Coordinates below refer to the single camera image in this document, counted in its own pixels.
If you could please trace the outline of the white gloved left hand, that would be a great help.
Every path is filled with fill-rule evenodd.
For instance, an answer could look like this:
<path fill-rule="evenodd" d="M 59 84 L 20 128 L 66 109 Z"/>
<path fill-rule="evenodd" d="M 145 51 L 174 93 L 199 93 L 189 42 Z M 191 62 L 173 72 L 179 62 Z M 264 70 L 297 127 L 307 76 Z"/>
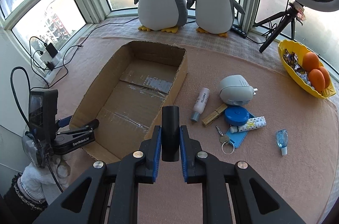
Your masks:
<path fill-rule="evenodd" d="M 52 172 L 30 163 L 18 179 L 19 190 L 30 201 L 50 205 L 68 187 L 71 167 L 63 156 L 53 156 L 49 165 Z"/>

